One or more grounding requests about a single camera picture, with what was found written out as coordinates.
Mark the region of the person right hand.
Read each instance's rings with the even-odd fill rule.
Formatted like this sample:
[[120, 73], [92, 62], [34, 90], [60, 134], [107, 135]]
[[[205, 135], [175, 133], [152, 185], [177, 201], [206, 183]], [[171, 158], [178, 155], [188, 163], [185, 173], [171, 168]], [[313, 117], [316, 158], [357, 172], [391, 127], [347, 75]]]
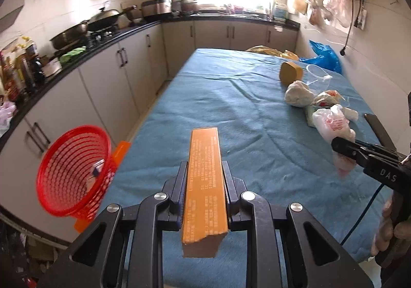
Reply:
[[400, 222], [396, 227], [393, 227], [391, 212], [393, 209], [393, 196], [390, 196], [382, 209], [382, 218], [378, 230], [373, 238], [371, 246], [371, 255], [376, 256], [379, 252], [386, 251], [389, 242], [393, 237], [400, 240], [410, 241], [411, 237], [411, 222], [410, 218]]

